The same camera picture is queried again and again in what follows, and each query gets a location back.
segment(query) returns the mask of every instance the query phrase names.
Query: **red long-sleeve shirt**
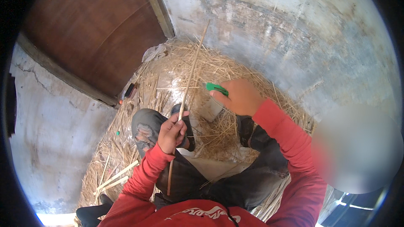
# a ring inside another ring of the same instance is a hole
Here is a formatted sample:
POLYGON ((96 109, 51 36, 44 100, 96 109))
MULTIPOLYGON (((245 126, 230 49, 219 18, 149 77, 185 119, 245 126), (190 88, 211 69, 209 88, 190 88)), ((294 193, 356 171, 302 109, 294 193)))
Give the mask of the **red long-sleeve shirt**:
MULTIPOLYGON (((285 188, 279 210, 266 223, 240 207, 230 207, 230 215, 240 227, 246 226, 314 226, 325 197, 327 184, 314 168, 311 137, 297 126, 275 103, 267 99, 253 120, 279 143, 289 160, 292 181, 285 188)), ((234 226, 226 208, 210 200, 188 200, 155 211, 149 202, 160 172, 174 159, 158 144, 146 152, 141 165, 124 185, 100 227, 108 226, 234 226)))

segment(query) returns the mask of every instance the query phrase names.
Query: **hand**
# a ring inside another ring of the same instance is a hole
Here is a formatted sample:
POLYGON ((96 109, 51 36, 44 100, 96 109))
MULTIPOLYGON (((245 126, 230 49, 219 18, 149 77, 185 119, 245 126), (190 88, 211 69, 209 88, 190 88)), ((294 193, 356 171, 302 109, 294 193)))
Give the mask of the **hand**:
MULTIPOLYGON (((184 117, 189 115, 189 111, 184 111, 184 117)), ((187 126, 183 120, 178 121, 179 113, 172 115, 161 125, 158 134, 157 144, 166 154, 172 154, 177 145, 184 139, 187 126)))
POLYGON ((227 109, 238 115, 254 116, 261 104, 265 101, 252 83, 244 79, 232 80, 220 83, 220 86, 229 92, 226 97, 216 90, 210 91, 210 95, 227 109))

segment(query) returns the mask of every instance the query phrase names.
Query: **sleeve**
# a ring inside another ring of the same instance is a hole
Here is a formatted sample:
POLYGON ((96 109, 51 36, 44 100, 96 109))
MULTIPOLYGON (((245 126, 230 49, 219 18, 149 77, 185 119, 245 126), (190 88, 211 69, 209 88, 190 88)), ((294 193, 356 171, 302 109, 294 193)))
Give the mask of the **sleeve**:
POLYGON ((279 210, 270 226, 314 226, 320 213, 327 183, 320 178, 311 159, 311 137, 267 99, 253 120, 279 143, 289 161, 292 181, 285 188, 279 210))
POLYGON ((139 166, 133 169, 133 175, 114 202, 104 220, 98 225, 128 226, 139 223, 155 212, 155 205, 149 202, 154 184, 161 171, 175 157, 165 154, 158 144, 146 152, 139 166))

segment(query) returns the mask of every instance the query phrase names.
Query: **white wall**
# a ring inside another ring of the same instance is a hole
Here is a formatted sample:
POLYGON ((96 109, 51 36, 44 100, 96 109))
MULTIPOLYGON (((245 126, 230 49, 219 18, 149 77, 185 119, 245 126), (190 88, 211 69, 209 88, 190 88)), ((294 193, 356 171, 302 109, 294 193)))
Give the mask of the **white wall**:
POLYGON ((401 123, 396 55, 372 0, 164 0, 177 36, 256 68, 316 120, 351 103, 401 123))
POLYGON ((73 213, 88 163, 116 110, 49 73, 17 44, 10 73, 17 90, 10 144, 23 190, 37 213, 73 213))

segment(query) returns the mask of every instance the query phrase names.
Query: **green utility knife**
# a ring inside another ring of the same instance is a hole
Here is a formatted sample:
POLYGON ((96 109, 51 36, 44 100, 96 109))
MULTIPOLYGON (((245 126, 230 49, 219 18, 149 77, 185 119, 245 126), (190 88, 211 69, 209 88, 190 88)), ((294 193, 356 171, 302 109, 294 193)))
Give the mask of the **green utility knife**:
POLYGON ((211 90, 217 90, 217 91, 221 92, 223 95, 229 96, 229 92, 228 92, 225 88, 223 88, 222 86, 220 86, 220 85, 213 84, 213 83, 205 83, 205 87, 206 87, 206 89, 209 90, 209 91, 211 91, 211 90))

